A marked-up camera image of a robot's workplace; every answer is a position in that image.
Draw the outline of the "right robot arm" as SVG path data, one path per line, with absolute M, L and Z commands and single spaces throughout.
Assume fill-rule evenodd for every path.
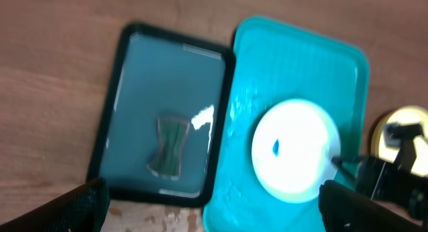
M 355 191 L 372 200 L 400 205 L 427 226 L 427 178 L 414 175 L 414 140 L 423 136 L 420 123 L 385 124 L 385 144 L 399 151 L 393 162 L 373 156 L 332 157 L 332 163 L 355 185 Z

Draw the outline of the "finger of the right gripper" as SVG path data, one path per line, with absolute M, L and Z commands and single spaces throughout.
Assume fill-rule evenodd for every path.
M 367 156 L 333 156 L 331 162 L 350 182 L 356 182 L 358 171 L 367 159 Z

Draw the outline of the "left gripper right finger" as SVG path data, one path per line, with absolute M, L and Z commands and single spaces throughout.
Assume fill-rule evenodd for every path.
M 335 181 L 320 186 L 318 208 L 327 232 L 424 232 L 418 225 Z

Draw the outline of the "green and orange sponge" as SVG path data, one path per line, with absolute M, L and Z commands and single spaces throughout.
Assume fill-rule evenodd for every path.
M 157 120 L 158 151 L 147 164 L 156 177 L 178 180 L 181 175 L 183 148 L 189 134 L 190 122 L 173 117 Z

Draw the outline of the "yellow plate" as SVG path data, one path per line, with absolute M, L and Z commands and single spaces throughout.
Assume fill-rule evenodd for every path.
M 368 152 L 426 177 L 427 109 L 404 106 L 380 115 L 370 130 Z

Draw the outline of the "light blue plate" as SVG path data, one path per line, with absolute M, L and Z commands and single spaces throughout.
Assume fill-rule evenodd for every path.
M 270 108 L 253 134 L 251 159 L 256 177 L 273 197 L 305 203 L 336 176 L 332 158 L 340 155 L 338 129 L 319 105 L 285 100 Z

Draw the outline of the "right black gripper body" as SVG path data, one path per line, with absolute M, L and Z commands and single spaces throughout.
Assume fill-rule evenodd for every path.
M 355 175 L 356 192 L 376 201 L 405 208 L 417 220 L 427 221 L 427 178 L 375 157 L 362 157 Z

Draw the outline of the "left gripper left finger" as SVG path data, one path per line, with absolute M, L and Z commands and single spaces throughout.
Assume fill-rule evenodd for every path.
M 1 225 L 2 231 L 99 232 L 110 205 L 109 189 L 93 179 L 70 192 Z

